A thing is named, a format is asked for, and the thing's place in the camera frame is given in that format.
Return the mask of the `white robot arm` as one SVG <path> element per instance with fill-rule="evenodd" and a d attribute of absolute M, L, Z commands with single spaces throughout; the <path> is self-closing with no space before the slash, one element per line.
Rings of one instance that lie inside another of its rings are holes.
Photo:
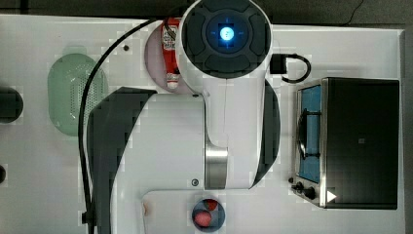
<path fill-rule="evenodd" d="M 154 191 L 249 189 L 280 145 L 274 39 L 252 0 L 196 0 L 162 25 L 164 86 L 122 87 L 91 112 L 88 234 L 145 234 Z"/>

